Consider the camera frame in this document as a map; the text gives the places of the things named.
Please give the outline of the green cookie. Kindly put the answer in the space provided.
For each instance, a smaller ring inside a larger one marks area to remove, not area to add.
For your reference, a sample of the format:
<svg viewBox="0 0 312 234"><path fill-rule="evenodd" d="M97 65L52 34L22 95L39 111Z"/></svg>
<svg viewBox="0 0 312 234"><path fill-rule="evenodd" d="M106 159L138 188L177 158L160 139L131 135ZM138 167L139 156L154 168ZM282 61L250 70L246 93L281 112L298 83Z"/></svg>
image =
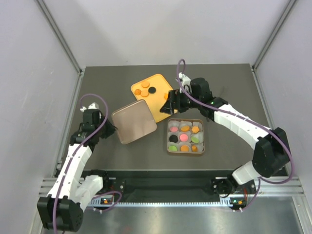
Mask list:
<svg viewBox="0 0 312 234"><path fill-rule="evenodd" d="M197 137L195 137L195 136L192 136L191 137L191 141L193 142L193 143L199 143L199 139L197 138Z"/></svg>
<svg viewBox="0 0 312 234"><path fill-rule="evenodd" d="M174 146L174 145L171 145L171 146L168 147L168 150L169 150L170 152L177 152L177 147Z"/></svg>

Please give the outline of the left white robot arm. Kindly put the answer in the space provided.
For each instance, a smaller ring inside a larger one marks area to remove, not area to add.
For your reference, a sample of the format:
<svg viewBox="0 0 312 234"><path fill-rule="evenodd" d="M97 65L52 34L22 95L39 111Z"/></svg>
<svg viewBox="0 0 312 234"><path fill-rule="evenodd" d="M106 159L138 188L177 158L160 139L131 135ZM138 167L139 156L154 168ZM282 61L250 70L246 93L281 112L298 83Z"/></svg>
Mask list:
<svg viewBox="0 0 312 234"><path fill-rule="evenodd" d="M84 212L97 192L109 191L111 182L102 175L88 175L80 183L85 165L101 138L115 133L115 127L97 108L82 108L82 123L70 138L64 165L50 191L41 196L37 209L43 227L55 233L77 232Z"/></svg>

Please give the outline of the round orange biscuit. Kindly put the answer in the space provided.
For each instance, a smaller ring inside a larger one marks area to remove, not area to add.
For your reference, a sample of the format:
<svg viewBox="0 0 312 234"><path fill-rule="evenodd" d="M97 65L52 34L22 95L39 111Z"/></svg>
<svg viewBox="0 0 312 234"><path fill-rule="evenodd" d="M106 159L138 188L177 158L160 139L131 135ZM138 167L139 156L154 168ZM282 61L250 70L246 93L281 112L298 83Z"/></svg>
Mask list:
<svg viewBox="0 0 312 234"><path fill-rule="evenodd" d="M180 128L180 130L183 131L183 132L187 132L187 131L189 131L190 129L191 129L191 127L190 127L189 125L184 125L184 126L182 126L182 127Z"/></svg>

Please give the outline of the gold tin lid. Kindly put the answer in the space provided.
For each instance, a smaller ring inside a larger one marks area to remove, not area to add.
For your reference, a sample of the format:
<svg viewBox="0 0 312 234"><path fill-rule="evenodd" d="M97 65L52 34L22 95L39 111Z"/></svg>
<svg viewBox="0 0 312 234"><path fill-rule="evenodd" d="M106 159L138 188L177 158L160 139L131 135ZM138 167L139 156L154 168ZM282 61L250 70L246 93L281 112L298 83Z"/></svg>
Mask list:
<svg viewBox="0 0 312 234"><path fill-rule="evenodd" d="M144 100L137 100L114 111L112 121L123 145L138 140L157 129L152 112Z"/></svg>

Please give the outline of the pink sandwich cookie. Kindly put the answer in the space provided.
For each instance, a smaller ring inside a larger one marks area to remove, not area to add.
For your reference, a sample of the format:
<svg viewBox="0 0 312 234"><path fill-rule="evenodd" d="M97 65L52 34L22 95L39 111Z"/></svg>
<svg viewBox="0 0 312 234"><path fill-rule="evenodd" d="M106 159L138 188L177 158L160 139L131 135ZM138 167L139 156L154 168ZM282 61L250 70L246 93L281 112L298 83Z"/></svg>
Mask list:
<svg viewBox="0 0 312 234"><path fill-rule="evenodd" d="M171 131L171 132L177 132L177 131L178 131L178 127L172 126L172 127L170 128L170 131Z"/></svg>

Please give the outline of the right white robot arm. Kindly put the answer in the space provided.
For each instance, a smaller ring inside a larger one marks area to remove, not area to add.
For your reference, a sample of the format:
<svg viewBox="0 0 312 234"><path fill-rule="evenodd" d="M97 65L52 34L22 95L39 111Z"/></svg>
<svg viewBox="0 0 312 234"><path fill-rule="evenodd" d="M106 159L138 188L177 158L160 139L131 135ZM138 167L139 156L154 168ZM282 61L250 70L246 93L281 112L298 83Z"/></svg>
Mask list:
<svg viewBox="0 0 312 234"><path fill-rule="evenodd" d="M177 78L180 88L170 90L160 112L173 114L198 109L209 120L224 126L242 138L253 149L251 161L235 169L227 181L233 193L239 193L247 182L270 178L291 161L285 131L264 127L238 112L220 97L215 97L204 78L189 79L184 74Z"/></svg>

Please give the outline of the small orange flower cookie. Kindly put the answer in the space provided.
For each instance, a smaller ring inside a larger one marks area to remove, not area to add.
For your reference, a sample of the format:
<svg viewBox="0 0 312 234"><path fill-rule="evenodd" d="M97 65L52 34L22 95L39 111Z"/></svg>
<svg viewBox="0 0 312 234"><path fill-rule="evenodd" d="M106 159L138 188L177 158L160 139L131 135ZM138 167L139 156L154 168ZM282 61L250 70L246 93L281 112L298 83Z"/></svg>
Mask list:
<svg viewBox="0 0 312 234"><path fill-rule="evenodd" d="M193 152L197 152L197 151L198 151L198 148L197 148L196 146L193 145L193 146L192 146L192 151L193 151Z"/></svg>

